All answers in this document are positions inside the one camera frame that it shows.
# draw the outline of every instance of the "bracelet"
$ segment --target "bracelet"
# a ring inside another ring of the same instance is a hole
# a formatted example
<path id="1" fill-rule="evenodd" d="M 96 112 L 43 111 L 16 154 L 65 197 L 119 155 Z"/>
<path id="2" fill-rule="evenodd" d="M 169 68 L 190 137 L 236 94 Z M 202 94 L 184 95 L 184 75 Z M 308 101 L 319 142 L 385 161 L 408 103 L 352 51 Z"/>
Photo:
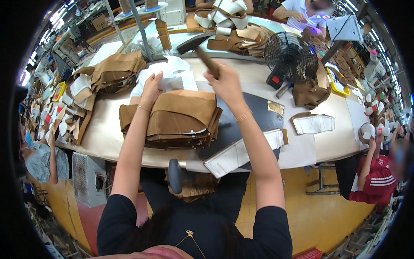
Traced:
<path id="1" fill-rule="evenodd" d="M 149 113 L 151 113 L 151 111 L 150 111 L 150 110 L 145 109 L 145 108 L 144 108 L 144 107 L 142 107 L 141 105 L 138 105 L 138 106 L 137 106 L 137 108 L 141 108 L 141 109 L 143 109 L 143 110 L 145 110 L 145 111 L 149 111 Z"/>
<path id="2" fill-rule="evenodd" d="M 251 117 L 251 116 L 252 116 L 252 114 L 253 114 L 252 110 L 249 110 L 249 112 L 248 112 L 248 113 L 243 114 L 243 115 L 241 115 L 241 116 L 239 116 L 239 117 L 236 117 L 236 121 L 237 121 L 237 122 L 244 121 L 245 119 L 247 119 L 247 118 Z"/>

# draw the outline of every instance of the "wooden hammer handle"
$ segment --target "wooden hammer handle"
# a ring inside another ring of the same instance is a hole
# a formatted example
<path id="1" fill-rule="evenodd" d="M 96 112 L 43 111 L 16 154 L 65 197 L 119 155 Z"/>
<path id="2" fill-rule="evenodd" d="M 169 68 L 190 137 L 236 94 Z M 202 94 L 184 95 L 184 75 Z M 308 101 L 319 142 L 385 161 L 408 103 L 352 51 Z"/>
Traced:
<path id="1" fill-rule="evenodd" d="M 210 70 L 211 74 L 214 76 L 215 79 L 219 79 L 219 66 L 214 63 L 211 58 L 205 53 L 200 47 L 195 49 L 198 57 L 204 62 L 207 68 Z"/>

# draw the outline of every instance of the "black electric fan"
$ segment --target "black electric fan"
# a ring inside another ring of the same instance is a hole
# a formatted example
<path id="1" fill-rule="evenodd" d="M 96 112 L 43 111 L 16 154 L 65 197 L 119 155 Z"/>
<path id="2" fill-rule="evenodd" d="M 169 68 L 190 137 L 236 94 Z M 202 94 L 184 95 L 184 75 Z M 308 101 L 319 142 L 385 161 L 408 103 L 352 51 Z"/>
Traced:
<path id="1" fill-rule="evenodd" d="M 304 83 L 316 76 L 318 57 L 313 46 L 294 33 L 272 35 L 264 53 L 265 62 L 272 71 L 266 83 L 275 89 L 279 89 L 284 81 Z"/>

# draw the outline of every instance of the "hammer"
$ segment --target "hammer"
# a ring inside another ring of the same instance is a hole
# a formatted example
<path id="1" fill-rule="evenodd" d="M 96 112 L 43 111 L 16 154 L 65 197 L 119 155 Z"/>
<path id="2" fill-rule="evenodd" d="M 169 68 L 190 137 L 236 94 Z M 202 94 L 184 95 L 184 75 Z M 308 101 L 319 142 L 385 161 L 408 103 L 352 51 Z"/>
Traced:
<path id="1" fill-rule="evenodd" d="M 177 46 L 177 50 L 180 54 L 184 54 L 187 51 L 195 50 L 198 57 L 204 62 L 207 68 L 210 70 L 211 74 L 214 76 L 215 79 L 219 78 L 219 67 L 216 63 L 214 63 L 211 58 L 205 53 L 199 45 L 203 43 L 208 37 L 215 35 L 214 32 L 204 33 L 201 35 L 197 35 L 188 41 L 180 44 Z"/>

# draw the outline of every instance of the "yellow floor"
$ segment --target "yellow floor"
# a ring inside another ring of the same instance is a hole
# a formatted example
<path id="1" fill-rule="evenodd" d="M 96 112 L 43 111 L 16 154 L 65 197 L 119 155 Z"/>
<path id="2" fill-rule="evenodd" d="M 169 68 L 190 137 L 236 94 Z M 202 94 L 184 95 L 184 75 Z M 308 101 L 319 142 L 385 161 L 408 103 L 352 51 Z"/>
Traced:
<path id="1" fill-rule="evenodd" d="M 59 181 L 58 184 L 40 184 L 30 174 L 27 174 L 31 182 L 41 187 L 48 193 L 50 206 L 53 215 L 59 224 L 72 236 L 78 240 L 79 245 L 87 253 L 92 254 L 83 231 L 80 221 L 79 212 L 76 204 L 73 186 L 70 180 Z"/>
<path id="2" fill-rule="evenodd" d="M 324 170 L 325 184 L 337 184 L 336 173 Z M 330 252 L 338 247 L 345 236 L 356 230 L 374 205 L 347 201 L 340 195 L 307 196 L 306 190 L 314 191 L 318 186 L 308 185 L 319 179 L 318 170 L 305 172 L 303 168 L 282 170 L 286 211 L 292 235 L 293 254 L 316 247 Z M 256 215 L 256 193 L 254 175 L 247 181 L 236 227 L 244 237 L 253 237 Z"/>
<path id="3" fill-rule="evenodd" d="M 335 171 L 325 170 L 325 184 L 336 184 Z M 303 168 L 282 170 L 286 210 L 289 229 L 293 241 L 293 254 L 316 247 L 323 252 L 334 250 L 353 232 L 372 211 L 374 205 L 347 201 L 340 195 L 307 196 L 306 190 L 318 179 L 318 171 L 306 173 Z M 79 218 L 76 199 L 70 181 L 59 181 L 57 185 L 39 184 L 49 195 L 53 214 L 58 222 L 77 239 L 86 252 L 91 253 Z M 236 226 L 244 237 L 253 237 L 253 224 L 256 214 L 255 178 L 253 174 L 247 182 Z"/>

